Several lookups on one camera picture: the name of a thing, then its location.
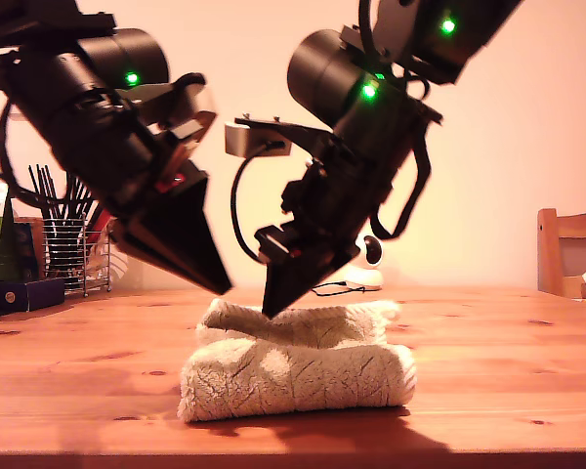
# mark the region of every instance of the beige wall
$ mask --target beige wall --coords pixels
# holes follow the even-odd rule
[[[81,0],[85,13],[114,13],[163,46],[174,78],[206,74],[220,112],[195,157],[211,174],[207,216],[233,281],[262,284],[232,232],[230,185],[239,159],[224,153],[224,122],[257,118],[317,125],[288,95],[288,61],[304,37],[356,22],[356,0]],[[387,245],[388,280],[423,284],[536,285],[536,212],[586,211],[586,0],[525,0],[458,86],[435,87],[428,103],[445,115],[429,132],[433,177],[400,240]],[[27,124],[11,124],[10,149],[22,181],[28,162],[52,162]],[[286,182],[306,156],[253,162],[239,192],[242,228],[284,220]],[[414,180],[407,162],[382,210],[392,225]],[[128,260],[123,284],[190,287]]]

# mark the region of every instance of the cream towel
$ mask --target cream towel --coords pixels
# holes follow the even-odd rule
[[[178,416],[216,420],[294,410],[405,405],[416,384],[410,351],[386,344],[393,302],[287,310],[215,300],[181,374]]]

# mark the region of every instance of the wire basket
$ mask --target wire basket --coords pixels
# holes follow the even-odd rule
[[[65,292],[106,287],[110,291],[110,236],[106,229],[90,231],[87,220],[48,218],[44,220],[43,246],[45,278],[65,279]]]

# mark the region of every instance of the table surface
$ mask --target table surface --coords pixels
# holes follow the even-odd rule
[[[213,296],[94,292],[0,318],[0,467],[586,467],[586,304],[508,288],[387,289],[406,408],[185,424],[179,374]],[[226,299],[260,304],[259,290]]]

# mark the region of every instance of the folded towel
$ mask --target folded towel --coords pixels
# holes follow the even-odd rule
[[[405,405],[416,384],[410,351],[386,344],[393,302],[288,310],[215,300],[200,347],[181,373],[186,422],[353,406]]]
[[[344,340],[386,343],[386,326],[399,305],[373,301],[346,306],[287,309],[270,320],[259,307],[245,307],[215,299],[197,325],[202,345],[226,338],[256,337],[276,344],[317,349],[336,347]]]

